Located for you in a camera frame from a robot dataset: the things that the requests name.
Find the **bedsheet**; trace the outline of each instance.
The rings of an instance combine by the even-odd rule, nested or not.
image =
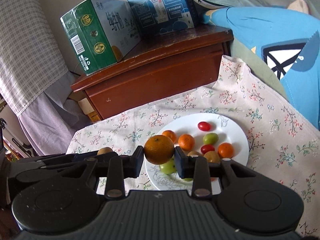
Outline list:
[[[130,155],[164,125],[199,112],[221,114],[222,126],[228,125],[229,119],[238,123],[248,139],[247,166],[297,192],[305,207],[297,231],[303,236],[319,236],[320,132],[281,95],[252,75],[239,58],[222,57],[215,84],[125,111],[79,130],[67,153],[111,147],[118,154]],[[106,178],[100,178],[98,193],[103,194],[105,184]],[[155,190],[144,164],[137,179],[125,179],[126,192],[130,189]]]

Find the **cardboard box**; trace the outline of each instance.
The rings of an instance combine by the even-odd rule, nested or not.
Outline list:
[[[194,28],[199,22],[192,0],[128,0],[128,2],[142,36]]]
[[[60,20],[87,75],[119,62],[141,40],[124,1],[85,0]]]
[[[88,99],[82,91],[76,93],[71,92],[68,98],[77,101],[83,113],[86,114],[93,123],[101,121],[97,112],[93,109],[93,107],[91,106],[91,104],[89,103]]]

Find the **red cherry tomato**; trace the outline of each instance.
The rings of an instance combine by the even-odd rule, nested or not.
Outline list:
[[[206,154],[207,152],[210,152],[210,151],[214,151],[214,147],[211,145],[211,144],[206,144],[206,145],[203,145],[200,149],[200,151],[203,153],[203,154]]]
[[[207,132],[207,131],[210,131],[211,125],[208,122],[200,122],[200,123],[198,123],[198,128],[201,131]]]

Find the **drawer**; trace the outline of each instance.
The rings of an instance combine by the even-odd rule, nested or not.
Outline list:
[[[187,51],[127,71],[86,93],[103,119],[218,78],[222,44]]]

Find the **screw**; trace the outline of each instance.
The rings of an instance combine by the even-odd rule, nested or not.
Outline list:
[[[195,195],[197,197],[206,197],[206,196],[210,195],[210,191],[205,188],[198,188],[195,190]]]
[[[117,198],[122,196],[122,191],[119,189],[110,189],[107,192],[107,196],[111,198]]]

